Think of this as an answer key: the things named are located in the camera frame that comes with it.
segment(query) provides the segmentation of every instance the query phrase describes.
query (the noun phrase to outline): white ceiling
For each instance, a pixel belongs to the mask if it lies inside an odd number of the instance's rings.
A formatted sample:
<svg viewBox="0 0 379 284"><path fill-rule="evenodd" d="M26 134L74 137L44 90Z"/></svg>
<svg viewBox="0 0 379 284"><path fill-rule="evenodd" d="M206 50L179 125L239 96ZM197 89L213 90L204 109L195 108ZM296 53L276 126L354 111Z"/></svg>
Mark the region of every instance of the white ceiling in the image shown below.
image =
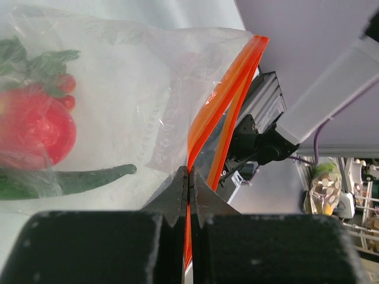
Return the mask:
<svg viewBox="0 0 379 284"><path fill-rule="evenodd" d="M378 0L236 0L246 29L271 41L264 72L277 71L287 107L347 48L379 8ZM378 145L379 86L336 119L321 145ZM311 144L311 139L304 144Z"/></svg>

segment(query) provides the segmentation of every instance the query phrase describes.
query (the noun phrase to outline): toy tomato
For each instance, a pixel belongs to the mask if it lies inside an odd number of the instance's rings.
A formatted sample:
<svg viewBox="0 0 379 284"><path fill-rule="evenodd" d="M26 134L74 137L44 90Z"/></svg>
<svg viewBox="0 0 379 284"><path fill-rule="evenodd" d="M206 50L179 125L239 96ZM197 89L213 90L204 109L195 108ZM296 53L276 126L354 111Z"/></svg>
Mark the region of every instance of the toy tomato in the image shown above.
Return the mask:
<svg viewBox="0 0 379 284"><path fill-rule="evenodd" d="M68 111L72 111L75 108L76 101L72 95L66 95L64 98L55 98L58 102L65 106Z"/></svg>
<svg viewBox="0 0 379 284"><path fill-rule="evenodd" d="M41 90L0 94L0 166L45 169L62 161L76 140L65 106Z"/></svg>
<svg viewBox="0 0 379 284"><path fill-rule="evenodd" d="M76 88L76 80L70 74L59 75L57 86L65 93L72 93Z"/></svg>

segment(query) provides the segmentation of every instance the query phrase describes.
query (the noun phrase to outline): plastic bag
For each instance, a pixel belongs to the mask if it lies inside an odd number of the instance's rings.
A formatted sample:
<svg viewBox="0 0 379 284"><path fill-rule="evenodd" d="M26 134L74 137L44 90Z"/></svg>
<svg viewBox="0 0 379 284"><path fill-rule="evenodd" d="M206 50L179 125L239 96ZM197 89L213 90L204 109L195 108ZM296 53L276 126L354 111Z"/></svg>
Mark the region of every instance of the plastic bag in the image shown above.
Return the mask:
<svg viewBox="0 0 379 284"><path fill-rule="evenodd" d="M252 38L28 5L0 23L0 211L23 214L141 208L186 163L191 123Z"/></svg>
<svg viewBox="0 0 379 284"><path fill-rule="evenodd" d="M319 164L314 172L308 195L311 214L331 215L341 195L341 173L334 163Z"/></svg>
<svg viewBox="0 0 379 284"><path fill-rule="evenodd" d="M353 192L355 197L355 204L358 206L363 206L365 203L365 199L359 198L359 197L367 197L367 191L365 190L363 184L361 183L354 183L353 186Z"/></svg>

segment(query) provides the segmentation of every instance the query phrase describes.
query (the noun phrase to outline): orange zipper seal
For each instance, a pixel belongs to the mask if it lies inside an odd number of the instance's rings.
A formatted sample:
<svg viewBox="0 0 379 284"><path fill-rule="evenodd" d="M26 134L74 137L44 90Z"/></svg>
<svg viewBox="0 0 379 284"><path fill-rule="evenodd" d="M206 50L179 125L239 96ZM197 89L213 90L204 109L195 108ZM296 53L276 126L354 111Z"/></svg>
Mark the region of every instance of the orange zipper seal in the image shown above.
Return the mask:
<svg viewBox="0 0 379 284"><path fill-rule="evenodd" d="M255 65L251 68L246 82L251 82L253 80L255 70L258 67L258 63L262 57L263 53L261 53L260 57L257 58ZM247 83L243 86L243 90L240 93L240 96L235 96L232 100L232 104L229 108L229 112L225 119L225 124L223 127L223 130L221 132L221 137L219 144L217 146L216 155L214 156L212 167L210 169L207 183L210 188L213 189L213 191L216 191L220 175L224 167L224 163L226 160L226 155L229 150L230 141L232 140L234 126L236 124L236 121L238 119L239 112L241 110L243 101L245 100L246 93L248 92L250 87L250 84Z"/></svg>
<svg viewBox="0 0 379 284"><path fill-rule="evenodd" d="M194 165L195 159L198 156L201 148L209 138L210 134L216 127L220 118L226 111L229 104L232 102L228 112L225 125L221 134L219 146L217 148L216 156L212 164L211 173L213 175L212 185L217 183L220 179L219 166L214 166L216 163L224 163L227 148L230 144L230 139L233 134L233 127L242 102L250 87L253 75L258 67L259 61L262 57L264 50L268 44L269 38L259 35L253 36L252 39L244 46L237 58L234 60L228 71L223 76L220 83L216 86L207 102L200 109L195 117L189 132L188 132L188 160L187 168L190 171ZM191 211L190 205L187 205L187 221L185 232L185 268L188 267L192 260L192 243L191 243Z"/></svg>

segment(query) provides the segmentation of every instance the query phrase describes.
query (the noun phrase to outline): green leaves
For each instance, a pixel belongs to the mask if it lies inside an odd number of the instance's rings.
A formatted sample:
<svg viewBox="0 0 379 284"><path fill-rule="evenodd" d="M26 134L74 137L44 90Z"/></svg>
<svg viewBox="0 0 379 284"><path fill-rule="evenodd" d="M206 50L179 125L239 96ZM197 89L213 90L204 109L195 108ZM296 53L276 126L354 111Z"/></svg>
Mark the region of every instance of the green leaves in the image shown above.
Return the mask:
<svg viewBox="0 0 379 284"><path fill-rule="evenodd" d="M14 68L10 64L0 64L0 76L5 76L14 71Z"/></svg>
<svg viewBox="0 0 379 284"><path fill-rule="evenodd" d="M17 63L26 59L27 52L18 37L0 40L0 64Z"/></svg>
<svg viewBox="0 0 379 284"><path fill-rule="evenodd" d="M13 72L21 73L22 82L7 82L2 90L20 88L28 84L42 85L44 91L55 98L64 98L66 93L57 87L59 76L66 74L66 63L79 58L79 50L49 51L27 60L27 51L18 37L0 40L0 76Z"/></svg>
<svg viewBox="0 0 379 284"><path fill-rule="evenodd" d="M67 94L55 85L44 84L43 90L53 98L64 98Z"/></svg>
<svg viewBox="0 0 379 284"><path fill-rule="evenodd" d="M22 85L23 83L21 82L7 82L1 86L1 90L7 91L7 90L12 90L12 89L17 89Z"/></svg>
<svg viewBox="0 0 379 284"><path fill-rule="evenodd" d="M65 63L68 61L78 59L80 57L79 53L79 50L70 49L64 51L45 52L44 54L42 54L42 56L50 56L50 60Z"/></svg>
<svg viewBox="0 0 379 284"><path fill-rule="evenodd" d="M79 50L50 51L28 62L30 77L36 81L50 80L66 73L66 62L79 58Z"/></svg>

